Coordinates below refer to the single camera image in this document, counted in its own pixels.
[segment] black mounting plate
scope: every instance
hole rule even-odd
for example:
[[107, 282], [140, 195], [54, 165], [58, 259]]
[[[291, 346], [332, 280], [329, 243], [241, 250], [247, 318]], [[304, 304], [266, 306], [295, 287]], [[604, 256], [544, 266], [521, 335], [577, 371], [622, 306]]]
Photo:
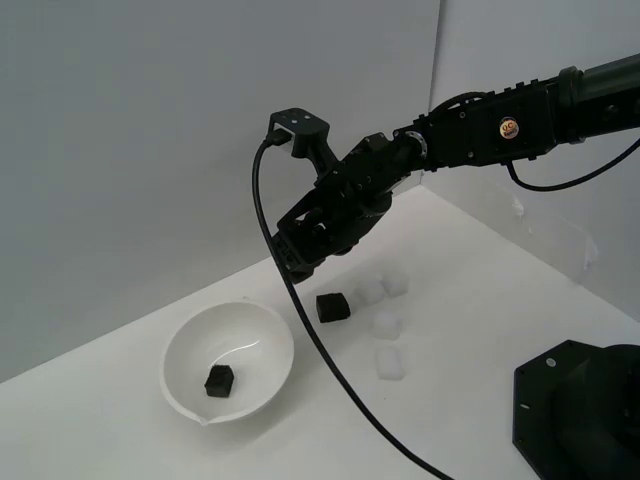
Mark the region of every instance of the black mounting plate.
[[513, 444], [542, 480], [589, 480], [555, 439], [551, 396], [599, 347], [567, 340], [514, 372]]

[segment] black cube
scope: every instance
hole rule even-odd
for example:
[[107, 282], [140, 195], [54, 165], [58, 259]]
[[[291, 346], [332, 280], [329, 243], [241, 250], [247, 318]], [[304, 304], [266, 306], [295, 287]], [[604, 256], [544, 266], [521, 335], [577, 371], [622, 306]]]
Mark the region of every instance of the black cube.
[[217, 398], [228, 398], [233, 385], [233, 370], [229, 365], [214, 365], [209, 372], [209, 378], [204, 384], [207, 395]]
[[346, 320], [351, 315], [347, 299], [341, 293], [328, 293], [316, 297], [316, 309], [320, 323]]

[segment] white bowl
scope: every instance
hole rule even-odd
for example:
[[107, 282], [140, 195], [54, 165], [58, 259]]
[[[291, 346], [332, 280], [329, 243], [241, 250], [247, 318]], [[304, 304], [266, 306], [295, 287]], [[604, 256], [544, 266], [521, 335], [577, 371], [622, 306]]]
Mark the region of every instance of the white bowl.
[[[160, 387], [167, 401], [202, 425], [249, 415], [271, 400], [293, 363], [293, 338], [275, 311], [251, 301], [222, 303], [189, 319], [162, 359]], [[214, 364], [235, 376], [229, 398], [207, 396]]]

